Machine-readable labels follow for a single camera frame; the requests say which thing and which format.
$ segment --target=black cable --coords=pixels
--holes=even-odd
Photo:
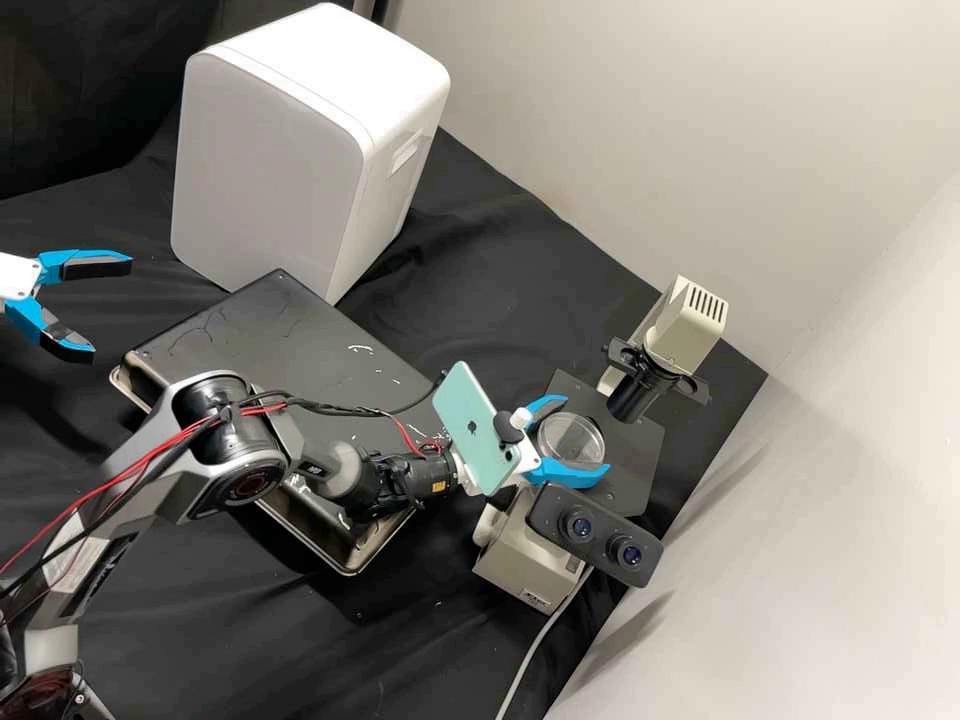
[[[446,377],[446,372],[440,373],[440,375],[433,381],[433,384],[430,386],[430,388],[422,396],[413,402],[407,403],[403,407],[397,408],[396,410],[380,410],[379,408],[366,408],[361,406],[344,407],[342,405],[331,405],[330,403],[320,403],[316,400],[308,400],[306,398],[297,397],[286,390],[267,390],[265,392],[257,393],[256,395],[251,395],[248,398],[244,398],[240,401],[239,405],[240,407],[247,407],[263,400],[264,398],[282,397],[286,401],[287,405],[303,408],[307,412],[314,413],[315,415],[327,415],[329,417],[378,418],[387,415],[399,415],[402,412],[406,412],[407,410],[416,407],[428,397],[433,395],[436,389],[440,387],[440,383],[443,382],[444,377]]]
[[[296,405],[298,407],[302,407],[304,410],[307,410],[308,412],[313,412],[319,415],[330,415],[334,417],[361,417],[361,418],[387,417],[390,415],[399,415],[400,413],[410,410],[411,408],[414,408],[420,403],[422,403],[424,400],[426,400],[436,391],[436,389],[440,386],[440,383],[443,382],[444,377],[446,377],[446,372],[442,372],[433,381],[433,384],[421,397],[417,398],[413,402],[407,403],[403,407],[397,408],[396,410],[390,410],[390,411],[378,410],[375,408],[361,408],[361,407],[345,408],[337,405],[317,403],[316,401],[313,401],[313,400],[305,400],[303,398],[294,397],[291,393],[287,392],[286,390],[268,390],[265,392],[257,393],[255,395],[251,395],[250,397],[247,397],[241,400],[239,403],[239,406],[246,407],[247,405],[259,402],[264,398],[279,396],[279,397],[286,398],[286,402],[288,405]],[[173,464],[175,460],[177,460],[177,458],[179,458],[181,455],[183,455],[184,452],[186,452],[187,448],[194,441],[194,439],[196,439],[196,437],[203,430],[206,430],[209,427],[210,423],[216,419],[218,419],[217,415],[210,415],[209,421],[207,423],[200,425],[196,429],[196,431],[194,431],[192,434],[188,435],[186,438],[184,438],[179,443],[177,443],[172,448],[170,448],[170,450],[168,450],[163,455],[161,460],[157,462],[157,464],[154,465],[146,475],[141,476],[142,479],[134,480],[134,485],[139,484],[140,486],[143,486],[156,480],[161,473],[163,473],[168,467],[170,467],[170,465]],[[127,489],[127,491],[124,492],[124,494],[132,495],[134,490],[134,485],[131,485]],[[27,570],[23,572],[16,580],[14,580],[13,583],[11,583],[6,588],[3,588],[2,590],[0,590],[0,600],[3,600],[4,598],[9,597],[14,592],[16,592],[31,577],[33,577],[37,572],[42,570],[44,565],[54,560],[55,558],[60,557],[60,555],[65,553],[67,550],[72,548],[77,543],[82,542],[83,540],[86,540],[88,537],[90,537],[90,535],[92,535],[94,531],[102,527],[103,524],[107,520],[109,520],[111,517],[113,517],[114,514],[116,514],[116,512],[120,510],[120,508],[122,508],[125,504],[126,502],[119,503],[117,507],[112,508],[110,512],[104,513],[104,515],[98,518],[90,527],[85,528],[83,532],[79,533],[78,535],[74,536],[73,538],[65,542],[63,545],[58,547],[49,555],[45,555],[41,557],[37,562],[35,562],[33,565],[27,568]],[[7,622],[8,621],[4,620],[2,624],[6,625]]]
[[[216,416],[211,415],[210,421],[213,421],[214,419],[216,419]],[[166,454],[164,454],[161,460],[156,465],[154,465],[146,475],[142,476],[140,485],[141,486],[147,485],[153,482],[154,480],[156,480],[160,476],[160,474],[163,473],[168,467],[170,467],[170,465],[173,464],[173,462],[177,458],[179,458],[181,455],[183,455],[184,452],[186,452],[187,448],[190,447],[190,443],[192,443],[197,438],[197,436],[202,430],[207,429],[208,425],[209,423],[200,425],[196,429],[196,431],[194,431],[192,434],[188,435],[179,443],[177,443],[172,448],[170,448],[166,452]],[[103,524],[107,520],[109,520],[111,517],[113,517],[120,510],[120,508],[122,508],[125,504],[126,502],[119,503],[117,507],[113,508],[109,513],[104,513],[102,517],[97,518],[97,520],[93,523],[93,525],[91,525],[88,528],[85,528],[83,532],[78,533],[74,537],[70,538],[67,542],[65,542],[63,545],[58,547],[49,555],[44,555],[43,557],[41,557],[37,562],[35,562],[33,565],[27,568],[20,575],[20,577],[14,580],[12,584],[7,586],[3,590],[0,590],[0,600],[3,600],[4,598],[12,595],[16,590],[18,590],[21,586],[23,586],[31,577],[33,577],[37,572],[42,570],[43,566],[46,565],[48,562],[54,560],[55,558],[60,557],[63,553],[65,553],[67,550],[72,548],[74,545],[90,537],[90,535],[92,535],[95,530],[102,527]],[[16,615],[10,618],[10,620],[13,620],[15,618],[16,618]],[[8,622],[9,620],[4,620],[2,624],[6,625]]]

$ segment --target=camera lens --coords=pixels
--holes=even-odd
[[[637,570],[643,560],[643,551],[626,535],[617,535],[608,546],[610,556],[625,570]]]
[[[587,543],[593,539],[593,520],[583,508],[573,508],[560,518],[560,532],[572,543]]]
[[[577,518],[573,521],[571,529],[577,537],[587,537],[590,531],[593,530],[593,525],[591,525],[590,521],[586,518]]]
[[[627,565],[636,565],[640,562],[642,553],[636,545],[624,545],[620,556]]]

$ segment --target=wire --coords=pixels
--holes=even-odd
[[[135,463],[130,465],[126,470],[114,476],[113,478],[111,478],[110,480],[108,480],[98,488],[91,490],[89,493],[84,495],[83,498],[78,498],[70,505],[71,506],[76,505],[76,507],[79,507],[80,505],[83,504],[83,502],[86,502],[86,500],[89,500],[90,498],[95,497],[101,492],[104,492],[107,489],[113,487],[114,485],[117,485],[123,482],[124,480],[128,479],[131,475],[133,475],[135,471],[138,471],[141,474],[137,477],[136,480],[134,480],[131,486],[122,493],[122,496],[129,497],[134,487],[140,487],[152,482],[159,475],[159,473],[162,473],[164,470],[166,470],[166,468],[169,467],[174,460],[176,460],[180,455],[183,454],[183,452],[186,451],[190,443],[193,441],[194,437],[198,435],[201,430],[208,429],[208,427],[213,427],[215,424],[219,424],[219,418],[217,415],[207,415],[203,418],[200,418],[196,422],[192,423],[191,425],[187,426],[186,428],[181,430],[179,433],[171,437],[166,442],[155,447],[153,450],[151,450],[146,455],[141,457]],[[163,460],[157,463],[157,465],[154,466],[149,473],[144,475],[143,471],[147,468],[147,466],[158,455],[161,455],[163,453],[166,453],[166,456],[163,458]],[[81,542],[82,540],[85,540],[95,530],[100,528],[110,518],[111,515],[116,513],[117,510],[119,510],[119,507],[115,507],[116,505],[118,505],[118,503],[115,500],[114,502],[112,502],[110,505],[107,506],[104,512],[97,517],[97,519],[94,521],[92,525],[90,525],[88,528],[86,528],[82,532],[77,533],[74,537],[72,537],[70,540],[60,545],[53,552],[49,554],[45,554],[37,562],[31,565],[13,583],[11,583],[9,586],[4,588],[3,590],[0,590],[0,600],[12,595],[16,590],[18,590],[21,586],[23,586],[31,577],[33,577],[34,574],[40,571],[47,563],[53,561],[55,558],[65,553],[67,550],[72,548],[77,543]],[[60,513],[60,515],[58,515],[57,517],[65,516],[65,514],[68,514],[66,510]],[[45,532],[49,529],[49,527],[55,524],[55,522],[56,520],[53,523],[49,523],[47,527],[45,527],[43,530],[37,533],[37,535],[35,535],[33,538],[31,538],[31,540],[27,543],[27,545],[24,545],[24,547],[21,548],[21,550],[18,551],[14,557],[12,557],[10,560],[7,561],[7,563],[4,565],[4,568],[9,566],[14,560],[16,560],[16,558],[20,557],[23,554],[23,552],[26,551],[26,549],[28,549],[33,544],[36,544],[39,538],[42,537],[43,534],[45,534]]]
[[[520,681],[523,680],[523,674],[527,671],[527,666],[530,665],[530,661],[533,660],[533,656],[537,652],[537,648],[540,647],[540,643],[543,641],[543,638],[546,637],[548,632],[550,632],[550,628],[552,628],[557,622],[557,618],[559,618],[563,614],[563,611],[570,606],[574,596],[580,592],[580,588],[583,587],[583,584],[587,581],[587,578],[590,577],[590,573],[592,572],[593,565],[587,565],[587,569],[583,571],[583,575],[581,575],[580,579],[577,580],[577,584],[573,586],[573,590],[571,590],[570,594],[564,598],[562,603],[560,603],[560,607],[557,608],[557,611],[551,615],[547,622],[543,624],[543,627],[540,628],[540,632],[538,632],[537,636],[533,639],[533,643],[530,645],[530,649],[527,650],[527,654],[523,656],[523,661],[520,663],[520,667],[517,668],[517,674],[513,677],[513,683],[511,683],[510,689],[507,690],[507,694],[503,698],[503,702],[500,703],[500,710],[497,711],[496,720],[503,720],[503,718],[506,717],[507,710],[510,709],[510,703],[513,701],[513,696],[517,694],[517,688],[520,687]]]
[[[417,444],[413,442],[413,438],[410,437],[410,433],[407,432],[407,429],[403,426],[403,423],[400,422],[399,418],[394,417],[389,413],[384,413],[384,416],[390,418],[393,421],[393,424],[396,425],[397,431],[400,433],[400,436],[403,438],[404,445],[407,446],[410,452],[412,452],[417,457],[426,457],[426,455],[420,452],[420,448],[417,447]]]
[[[411,450],[411,452],[419,455],[420,457],[424,457],[423,453],[419,450],[419,448],[417,448],[416,444],[413,442],[413,439],[410,437],[410,434],[406,431],[406,428],[403,427],[403,423],[401,423],[397,418],[393,416],[398,415],[402,412],[405,412],[406,410],[409,410],[419,405],[428,397],[430,397],[434,393],[434,391],[440,386],[440,383],[443,381],[443,378],[445,376],[446,376],[445,372],[441,373],[433,381],[433,384],[430,386],[430,388],[421,397],[417,398],[413,402],[410,402],[404,405],[403,407],[397,408],[396,410],[392,410],[389,412],[385,410],[376,409],[376,408],[363,408],[363,407],[348,408],[348,407],[342,407],[338,405],[318,403],[316,401],[304,400],[303,398],[294,397],[291,393],[287,392],[286,390],[269,390],[266,392],[257,393],[255,395],[251,395],[247,398],[244,398],[237,405],[240,408],[240,414],[244,417],[248,417],[251,415],[265,415],[267,413],[275,412],[277,410],[281,410],[291,405],[302,407],[309,412],[317,413],[320,415],[331,415],[335,417],[363,417],[363,418],[389,417],[396,425],[397,429],[399,430],[401,436],[404,439],[404,443]],[[284,400],[268,406],[263,406],[263,405],[253,406],[254,403],[259,403],[261,400],[268,397],[282,397],[284,398]],[[10,559],[8,559],[2,566],[0,566],[0,575],[6,572],[6,570],[11,565],[13,565],[13,563],[15,563],[18,559],[20,559],[27,551],[30,550],[30,548],[36,545],[48,532],[50,532],[51,529],[53,529],[58,523],[66,519],[73,511],[79,509],[85,503],[87,503],[94,497],[97,497],[98,495],[106,492],[107,490],[114,487],[115,485],[119,485],[125,480],[128,480],[134,473],[137,473],[137,477],[130,484],[130,486],[126,488],[117,498],[114,498],[114,500],[111,501],[111,503],[106,507],[103,513],[101,513],[97,517],[97,520],[95,520],[90,527],[86,528],[82,532],[72,537],[67,542],[60,545],[53,552],[41,557],[37,562],[35,562],[32,566],[30,566],[26,570],[26,572],[20,575],[20,577],[18,577],[13,583],[11,583],[6,588],[3,588],[2,590],[0,590],[0,600],[6,597],[9,597],[14,592],[16,592],[16,590],[18,590],[21,586],[23,586],[31,577],[33,577],[33,575],[36,572],[41,570],[47,563],[51,562],[55,558],[65,553],[67,550],[72,548],[78,542],[81,542],[87,537],[89,537],[95,530],[101,527],[107,521],[107,519],[109,519],[109,517],[112,514],[117,512],[117,510],[119,510],[119,508],[123,506],[123,503],[126,501],[126,499],[128,499],[133,494],[136,488],[142,487],[143,485],[146,485],[152,482],[152,480],[155,479],[160,472],[163,472],[163,470],[165,470],[166,467],[169,467],[169,465],[177,457],[179,457],[184,451],[186,451],[187,447],[192,442],[195,435],[199,434],[199,431],[201,429],[203,430],[210,429],[214,425],[219,424],[220,422],[221,420],[219,418],[219,415],[217,414],[206,415],[200,418],[199,420],[195,421],[191,425],[188,425],[186,428],[181,430],[177,435],[174,435],[173,437],[171,437],[165,443],[155,447],[153,450],[148,452],[146,455],[141,457],[139,460],[137,460],[135,463],[130,465],[127,469],[123,470],[118,475],[114,476],[107,482],[85,493],[84,495],[82,495],[81,497],[77,498],[72,503],[70,503],[70,505],[68,505],[62,512],[60,512],[57,515],[57,517],[55,517],[53,520],[47,523],[43,528],[41,528],[39,532],[37,532],[32,538],[30,538],[30,540],[27,541],[26,544],[23,545],[23,547],[17,550],[17,552],[15,552],[13,556],[10,557]],[[153,460],[156,459],[157,456],[163,453],[167,453],[163,461],[161,463],[158,463],[158,465],[154,467],[149,474],[145,474],[150,463],[153,462]]]

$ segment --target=label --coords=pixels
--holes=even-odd
[[[43,556],[47,557],[56,552],[62,545],[82,532],[83,521],[79,513],[74,512],[61,526]],[[43,576],[47,580],[47,585],[56,592],[75,592],[109,542],[101,538],[87,538],[45,563]]]
[[[535,592],[531,592],[526,588],[520,591],[520,599],[527,605],[532,605],[537,610],[549,610],[552,605],[552,603],[547,602]]]

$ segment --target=metal tray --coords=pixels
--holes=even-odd
[[[163,389],[206,370],[231,370],[259,387],[343,405],[400,407],[430,382],[369,333],[290,276],[275,270],[222,302],[124,355],[110,381],[149,412]],[[293,409],[314,442],[346,440],[369,450],[404,452],[387,420],[331,418]],[[403,413],[414,439],[439,437],[429,402]],[[343,575],[363,570],[411,515],[369,525],[347,521],[339,506],[293,476],[259,509]]]

